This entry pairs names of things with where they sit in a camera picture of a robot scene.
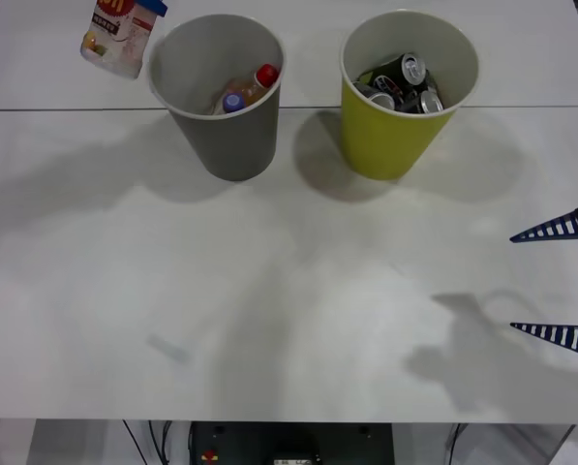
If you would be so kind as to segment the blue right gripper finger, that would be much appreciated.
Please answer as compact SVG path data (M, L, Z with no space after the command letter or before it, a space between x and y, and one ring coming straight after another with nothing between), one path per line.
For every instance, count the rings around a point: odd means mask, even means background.
M578 325L510 323L512 328L578 354Z
M509 238L512 243L576 239L578 239L578 208Z

